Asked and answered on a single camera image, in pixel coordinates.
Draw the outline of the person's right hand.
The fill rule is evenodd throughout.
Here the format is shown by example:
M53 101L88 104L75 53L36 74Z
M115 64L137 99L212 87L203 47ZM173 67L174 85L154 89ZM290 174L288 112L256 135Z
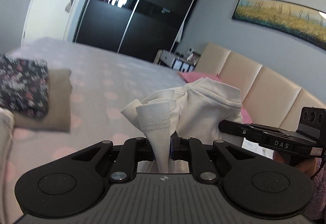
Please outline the person's right hand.
M290 156L284 155L282 153L279 153L277 151L273 152L273 158L274 161L279 163L289 163L290 162ZM295 166L298 170L305 173L309 177L314 176L314 174L317 171L317 159L311 158L305 161L302 161L301 163L297 164Z

